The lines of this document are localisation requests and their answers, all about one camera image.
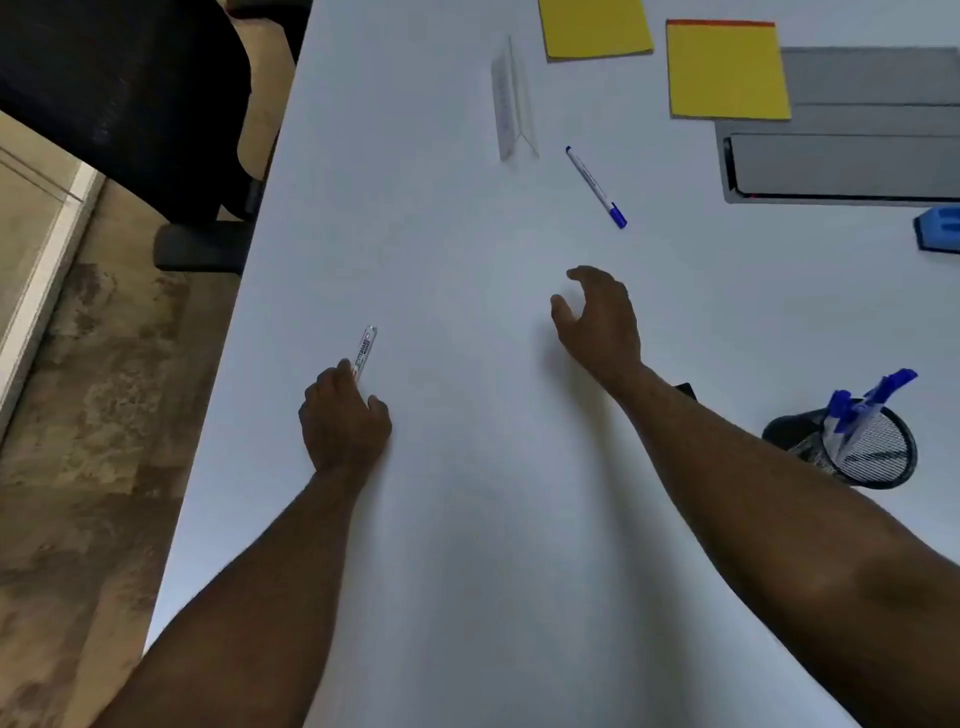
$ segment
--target right hand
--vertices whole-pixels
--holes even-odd
[[[584,314],[575,318],[563,296],[550,299],[557,335],[570,355],[617,397],[640,369],[640,335],[627,287],[606,271],[581,265],[566,272],[584,288]]]
[[[350,362],[327,369],[303,393],[303,443],[318,473],[347,468],[366,474],[383,453],[393,425],[387,405],[357,391]]]

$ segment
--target floor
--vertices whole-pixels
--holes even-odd
[[[276,26],[237,30],[260,176],[293,62]],[[84,728],[143,648],[237,290],[154,269],[162,222],[105,185],[0,448],[0,728]]]

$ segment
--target black pen holder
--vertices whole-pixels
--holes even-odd
[[[834,463],[824,448],[826,416],[826,409],[818,409],[778,417],[763,430],[763,439],[848,485],[861,488],[896,488],[917,469],[917,443],[913,434],[903,420],[886,407],[840,464]]]

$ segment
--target gray file organizer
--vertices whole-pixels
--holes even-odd
[[[955,48],[785,48],[793,119],[717,121],[731,203],[960,203]]]

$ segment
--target yellow notepad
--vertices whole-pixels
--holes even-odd
[[[790,118],[774,23],[667,20],[666,43],[675,116]]]
[[[654,49],[640,0],[540,0],[552,59],[626,56]]]

